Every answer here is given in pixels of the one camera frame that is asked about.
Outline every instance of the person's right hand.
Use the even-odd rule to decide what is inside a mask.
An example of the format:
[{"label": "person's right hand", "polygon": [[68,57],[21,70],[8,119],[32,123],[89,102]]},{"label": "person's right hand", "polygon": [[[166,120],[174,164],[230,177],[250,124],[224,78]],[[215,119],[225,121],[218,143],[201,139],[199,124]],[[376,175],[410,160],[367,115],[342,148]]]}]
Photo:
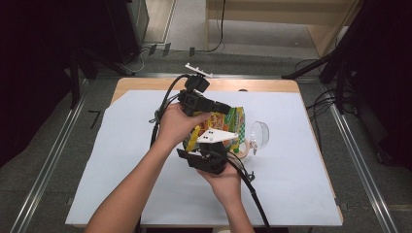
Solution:
[{"label": "person's right hand", "polygon": [[200,170],[197,172],[210,184],[224,207],[241,203],[240,176],[230,164],[226,163],[226,167],[218,175]]}]

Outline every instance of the black device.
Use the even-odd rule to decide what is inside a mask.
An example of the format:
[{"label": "black device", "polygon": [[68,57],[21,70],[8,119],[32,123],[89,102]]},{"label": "black device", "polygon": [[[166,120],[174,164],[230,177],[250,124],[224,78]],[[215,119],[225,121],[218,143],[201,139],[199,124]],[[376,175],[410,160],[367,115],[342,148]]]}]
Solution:
[{"label": "black device", "polygon": [[[183,112],[187,116],[193,116],[194,112],[215,112],[225,115],[229,113],[230,106],[207,99],[199,93],[204,92],[208,86],[209,82],[200,73],[188,77],[185,83],[186,89],[181,90],[178,95],[178,100],[184,106]],[[222,142],[199,144],[198,150],[201,155],[177,149],[179,156],[188,161],[189,167],[213,174],[223,171],[227,161],[227,150]]]},{"label": "black device", "polygon": [[188,161],[189,167],[213,174],[220,174],[227,161],[227,150],[222,142],[200,144],[200,154],[195,155],[185,150],[177,149],[179,157]]}]

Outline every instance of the cable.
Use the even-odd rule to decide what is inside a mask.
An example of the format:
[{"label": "cable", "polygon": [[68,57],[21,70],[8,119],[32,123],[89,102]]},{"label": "cable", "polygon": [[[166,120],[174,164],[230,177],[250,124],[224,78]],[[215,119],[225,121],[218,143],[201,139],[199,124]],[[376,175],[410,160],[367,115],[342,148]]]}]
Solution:
[{"label": "cable", "polygon": [[252,184],[249,182],[249,180],[248,180],[248,178],[246,177],[246,175],[242,172],[242,170],[239,169],[239,168],[236,166],[236,164],[233,163],[232,161],[230,161],[230,159],[228,159],[227,157],[225,157],[225,156],[223,156],[223,155],[221,155],[221,154],[219,154],[219,153],[217,153],[217,152],[214,152],[214,151],[208,150],[207,152],[223,158],[228,164],[230,164],[233,168],[236,169],[236,171],[237,171],[237,173],[239,174],[240,178],[242,179],[242,181],[245,183],[246,187],[247,187],[247,188],[249,189],[249,191],[251,192],[252,198],[254,199],[255,204],[257,205],[257,209],[258,209],[258,211],[259,211],[259,213],[260,213],[260,216],[261,216],[261,218],[262,218],[262,220],[263,220],[263,222],[264,222],[264,225],[265,225],[265,227],[266,227],[266,231],[267,231],[268,233],[272,233],[272,228],[270,228],[270,224],[269,224],[269,222],[268,222],[268,220],[267,220],[267,218],[266,218],[266,214],[264,213],[263,207],[261,206],[261,204],[260,204],[260,202],[259,202],[259,200],[258,200],[257,193],[256,193],[254,187],[252,186]]},{"label": "cable", "polygon": [[175,86],[175,84],[181,79],[181,78],[189,78],[189,75],[181,75],[178,78],[176,78],[176,80],[173,81],[173,83],[170,84],[169,89],[167,90],[166,94],[164,95],[163,101],[161,102],[160,108],[158,109],[158,112],[156,113],[156,122],[154,124],[154,130],[152,131],[152,139],[151,139],[151,146],[154,144],[155,142],[155,138],[157,137],[157,130],[158,130],[158,126],[160,124],[161,118],[163,117],[164,111],[166,110],[166,101],[169,98],[169,94],[170,91],[172,91],[173,87]]},{"label": "cable", "polygon": [[319,150],[321,152],[322,152],[322,139],[321,139],[321,130],[319,129],[318,120],[316,119],[316,105],[317,105],[319,99],[323,95],[327,94],[328,92],[335,91],[335,90],[336,89],[330,89],[330,90],[327,90],[327,91],[323,92],[321,95],[318,96],[318,98],[316,98],[315,103],[313,104],[313,116],[314,116],[314,120],[315,120],[315,130],[316,130],[316,133],[317,133],[317,136],[318,136],[317,138],[318,138]]},{"label": "cable", "polygon": [[139,70],[137,70],[137,71],[130,70],[129,68],[125,67],[124,65],[121,65],[121,67],[126,69],[127,71],[129,71],[131,73],[131,75],[135,75],[135,73],[138,73],[138,72],[142,71],[143,68],[145,68],[145,61],[143,60],[143,53],[145,53],[145,51],[148,51],[148,50],[142,50],[140,52],[140,60],[142,61],[142,67],[140,67]]},{"label": "cable", "polygon": [[224,21],[224,7],[226,6],[226,0],[223,0],[223,9],[222,9],[222,19],[221,19],[221,39],[218,43],[218,45],[212,49],[212,50],[205,50],[205,52],[212,52],[218,49],[218,47],[222,44],[222,40],[223,40],[223,21]]}]

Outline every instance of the black wire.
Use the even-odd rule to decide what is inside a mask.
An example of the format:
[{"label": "black wire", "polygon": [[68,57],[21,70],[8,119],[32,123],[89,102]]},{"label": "black wire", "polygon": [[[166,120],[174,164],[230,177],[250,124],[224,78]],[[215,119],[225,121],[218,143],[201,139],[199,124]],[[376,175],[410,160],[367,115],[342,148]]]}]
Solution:
[{"label": "black wire", "polygon": [[[323,100],[319,101],[319,102],[317,103],[317,105],[319,105],[319,104],[324,104],[323,102],[328,101],[328,100],[332,100],[332,99],[336,99],[336,97],[328,97],[328,98],[326,98],[326,99],[323,99]],[[313,105],[309,105],[309,106],[306,107],[306,110],[310,110],[310,109],[312,109],[314,106],[315,106],[314,104],[313,104]]]},{"label": "black wire", "polygon": [[255,201],[255,204],[257,205],[257,209],[260,212],[260,216],[263,219],[264,225],[266,227],[266,230],[268,233],[272,233],[272,228],[270,228],[270,224],[269,221],[266,218],[266,214],[264,213],[263,207],[260,204],[260,201],[258,200],[258,196],[257,196],[257,192],[255,191],[254,187],[252,186],[251,182],[249,182],[247,176],[242,172],[241,169],[239,169],[235,163],[233,163],[232,161],[230,161],[230,159],[228,159],[226,156],[223,156],[217,152],[214,151],[208,151],[211,154],[217,155],[221,158],[223,158],[228,164],[230,164],[232,167],[234,167],[237,171],[237,173],[239,174],[240,178],[243,180],[243,182],[245,183],[246,187],[249,189],[249,191],[251,192],[252,198]]},{"label": "black wire", "polygon": [[226,0],[223,0],[223,9],[222,9],[222,19],[221,19],[221,40],[219,41],[218,45],[212,50],[206,50],[206,52],[212,52],[218,49],[218,47],[222,44],[223,40],[223,21],[224,21],[224,7],[226,6]]},{"label": "black wire", "polygon": [[[323,92],[321,95],[319,95],[318,98],[316,98],[315,103],[313,104],[313,116],[316,115],[316,105],[317,105],[319,99],[323,95],[327,94],[328,92],[335,91],[335,90],[336,89],[327,90],[327,91]],[[321,130],[319,129],[319,124],[318,124],[318,120],[316,119],[316,117],[314,117],[314,120],[315,120],[315,130],[316,130],[316,133],[317,133],[317,136],[318,136],[318,146],[319,146],[319,150],[322,152]]]},{"label": "black wire", "polygon": [[246,171],[245,165],[243,165],[242,160],[240,160],[240,158],[239,158],[238,156],[236,156],[236,154],[234,154],[233,152],[230,151],[229,153],[232,154],[234,157],[237,158],[237,160],[239,161],[240,165],[242,166],[241,169],[242,169],[243,172],[245,173],[246,177],[249,177],[248,171]]},{"label": "black wire", "polygon": [[164,111],[166,110],[166,107],[167,107],[166,101],[169,98],[170,91],[172,91],[173,87],[178,82],[178,80],[180,80],[181,78],[189,78],[189,77],[190,76],[186,74],[179,76],[178,78],[176,78],[176,80],[173,81],[173,83],[170,84],[169,89],[167,89],[167,92],[164,95],[163,101],[161,102],[160,108],[157,112],[156,121],[154,124],[154,130],[152,131],[151,146],[154,144],[155,138],[157,137],[158,126],[160,124],[161,118],[163,117]]},{"label": "black wire", "polygon": [[316,117],[324,114],[333,104],[335,104],[335,102],[329,102],[329,103],[324,103],[324,105],[316,111],[316,114],[313,116],[310,116],[310,120],[314,120]]}]

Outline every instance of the person's left hand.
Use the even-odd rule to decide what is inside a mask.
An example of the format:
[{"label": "person's left hand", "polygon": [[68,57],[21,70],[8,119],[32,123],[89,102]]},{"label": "person's left hand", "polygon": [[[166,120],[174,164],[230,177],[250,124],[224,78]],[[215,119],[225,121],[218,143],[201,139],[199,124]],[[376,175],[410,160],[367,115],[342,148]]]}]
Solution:
[{"label": "person's left hand", "polygon": [[179,103],[170,104],[164,111],[160,121],[157,141],[162,142],[170,149],[175,148],[187,137],[190,131],[210,117],[210,113],[201,113],[197,116],[186,116]]}]

